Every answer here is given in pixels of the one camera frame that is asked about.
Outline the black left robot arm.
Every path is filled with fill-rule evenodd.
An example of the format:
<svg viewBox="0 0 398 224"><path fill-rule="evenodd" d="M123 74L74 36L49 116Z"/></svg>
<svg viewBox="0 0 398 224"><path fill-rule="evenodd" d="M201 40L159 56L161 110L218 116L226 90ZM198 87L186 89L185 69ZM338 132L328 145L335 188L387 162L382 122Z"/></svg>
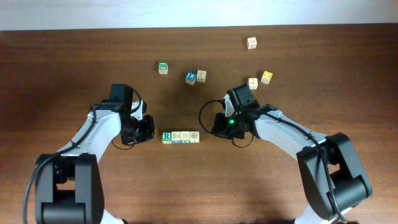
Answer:
<svg viewBox="0 0 398 224"><path fill-rule="evenodd" d="M120 136L124 149L154 137L154 121L146 103L105 100L92 105L84 125L54 154L35 163L25 199L35 189L37 223L125 223L104 205L99 161Z"/></svg>

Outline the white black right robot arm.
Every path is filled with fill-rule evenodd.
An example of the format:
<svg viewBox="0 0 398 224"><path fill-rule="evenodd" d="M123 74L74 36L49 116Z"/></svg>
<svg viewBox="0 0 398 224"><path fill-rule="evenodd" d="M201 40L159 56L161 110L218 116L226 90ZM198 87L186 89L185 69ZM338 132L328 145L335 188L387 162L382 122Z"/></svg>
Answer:
<svg viewBox="0 0 398 224"><path fill-rule="evenodd" d="M307 206L295 223L346 223L346 213L369 198L373 187L351 139L314 132L272 105L220 100L211 134L234 141L246 132L273 143L298 163Z"/></svg>

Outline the wooden block blue side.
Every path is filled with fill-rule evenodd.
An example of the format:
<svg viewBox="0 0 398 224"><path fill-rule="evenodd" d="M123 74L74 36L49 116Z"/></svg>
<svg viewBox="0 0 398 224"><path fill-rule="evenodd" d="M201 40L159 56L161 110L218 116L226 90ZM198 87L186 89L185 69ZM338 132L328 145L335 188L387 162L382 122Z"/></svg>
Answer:
<svg viewBox="0 0 398 224"><path fill-rule="evenodd" d="M172 134L171 136L172 144L178 144L182 142L180 131L172 131L171 134Z"/></svg>

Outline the wooden block red drawing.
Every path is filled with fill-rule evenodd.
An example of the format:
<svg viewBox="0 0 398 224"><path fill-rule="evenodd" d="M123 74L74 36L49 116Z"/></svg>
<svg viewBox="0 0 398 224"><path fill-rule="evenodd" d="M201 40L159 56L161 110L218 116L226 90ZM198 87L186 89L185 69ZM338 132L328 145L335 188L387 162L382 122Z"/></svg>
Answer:
<svg viewBox="0 0 398 224"><path fill-rule="evenodd" d="M192 143L200 142L200 132L199 131L190 131L190 142L192 142Z"/></svg>

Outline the plain wooden block front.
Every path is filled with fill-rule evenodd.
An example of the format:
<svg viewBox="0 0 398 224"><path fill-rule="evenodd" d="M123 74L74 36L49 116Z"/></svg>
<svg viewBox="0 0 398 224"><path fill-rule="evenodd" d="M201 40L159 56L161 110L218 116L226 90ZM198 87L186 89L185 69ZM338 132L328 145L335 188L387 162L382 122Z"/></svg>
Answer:
<svg viewBox="0 0 398 224"><path fill-rule="evenodd" d="M180 134L182 143L190 143L190 131L182 131Z"/></svg>

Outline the green R wooden block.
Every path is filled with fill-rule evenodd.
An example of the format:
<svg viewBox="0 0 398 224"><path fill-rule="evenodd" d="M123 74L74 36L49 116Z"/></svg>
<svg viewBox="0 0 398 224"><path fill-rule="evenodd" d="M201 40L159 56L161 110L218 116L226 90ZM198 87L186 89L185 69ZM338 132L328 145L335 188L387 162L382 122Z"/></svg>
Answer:
<svg viewBox="0 0 398 224"><path fill-rule="evenodd" d="M172 143L172 133L171 132L163 132L162 133L162 143L163 144L171 144Z"/></svg>

